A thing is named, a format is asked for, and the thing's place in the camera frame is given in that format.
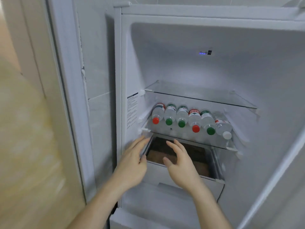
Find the person's left hand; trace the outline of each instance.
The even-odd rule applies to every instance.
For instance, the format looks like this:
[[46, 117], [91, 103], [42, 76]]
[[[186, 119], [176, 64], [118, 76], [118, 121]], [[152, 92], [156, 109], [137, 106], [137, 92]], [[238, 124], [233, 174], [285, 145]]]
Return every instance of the person's left hand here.
[[142, 181], [147, 170], [147, 164], [146, 155], [143, 155], [140, 160], [140, 153], [149, 140], [150, 138], [144, 139], [144, 136], [141, 136], [132, 142], [114, 170], [111, 179], [116, 183], [116, 186], [120, 187], [122, 194]]

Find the sticker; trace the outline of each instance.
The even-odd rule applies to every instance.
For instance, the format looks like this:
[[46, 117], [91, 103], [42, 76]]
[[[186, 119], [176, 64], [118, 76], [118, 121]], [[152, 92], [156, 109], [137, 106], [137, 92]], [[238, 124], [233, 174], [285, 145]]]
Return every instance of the sticker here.
[[174, 111], [176, 111], [176, 105], [168, 104], [167, 107], [166, 107], [166, 110], [174, 110]]
[[202, 112], [200, 113], [200, 115], [201, 115], [201, 119], [203, 119], [203, 118], [205, 118], [205, 117], [212, 117], [211, 112], [208, 111], [208, 110], [202, 111]]
[[127, 97], [127, 129], [130, 128], [137, 119], [138, 93]]
[[184, 111], [186, 113], [189, 113], [189, 110], [188, 110], [188, 107], [184, 106], [184, 105], [181, 105], [179, 108], [178, 108], [178, 111], [177, 111], [177, 114], [181, 111]]
[[155, 108], [162, 108], [162, 110], [165, 111], [165, 105], [163, 103], [157, 103], [154, 109]]
[[220, 124], [220, 123], [226, 123], [229, 124], [230, 122], [225, 120], [225, 119], [216, 119], [215, 120], [216, 125]]
[[193, 108], [189, 111], [189, 116], [192, 116], [192, 115], [197, 115], [200, 117], [200, 112], [197, 109]]

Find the red bottle cap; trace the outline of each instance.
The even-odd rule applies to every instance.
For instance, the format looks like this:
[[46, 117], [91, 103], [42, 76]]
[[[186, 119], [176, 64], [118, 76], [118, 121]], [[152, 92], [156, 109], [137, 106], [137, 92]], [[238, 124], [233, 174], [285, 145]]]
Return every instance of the red bottle cap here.
[[194, 125], [192, 127], [193, 132], [199, 132], [200, 131], [200, 127], [198, 125]]
[[155, 117], [152, 122], [157, 125], [159, 123], [159, 118], [158, 117]]

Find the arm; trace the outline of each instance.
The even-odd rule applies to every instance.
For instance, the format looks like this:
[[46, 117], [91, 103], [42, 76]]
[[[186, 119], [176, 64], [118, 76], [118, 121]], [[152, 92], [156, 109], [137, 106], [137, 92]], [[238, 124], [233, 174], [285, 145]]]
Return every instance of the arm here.
[[174, 165], [168, 158], [163, 158], [163, 162], [172, 180], [193, 197], [200, 227], [205, 229], [232, 229], [211, 191], [201, 181], [184, 146], [177, 140], [174, 140], [174, 144], [169, 141], [166, 143], [177, 154], [177, 164]]
[[67, 229], [100, 229], [105, 225], [115, 203], [128, 189], [138, 185], [147, 170], [146, 156], [140, 153], [149, 138], [144, 136], [132, 142], [124, 152], [110, 180], [80, 212]]

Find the white bottle cap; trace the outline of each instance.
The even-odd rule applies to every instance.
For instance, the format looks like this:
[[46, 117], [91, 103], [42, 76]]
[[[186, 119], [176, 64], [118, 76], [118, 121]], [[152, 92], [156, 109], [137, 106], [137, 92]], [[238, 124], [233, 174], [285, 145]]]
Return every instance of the white bottle cap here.
[[229, 140], [232, 138], [232, 134], [228, 131], [225, 131], [222, 136], [224, 137], [224, 139]]

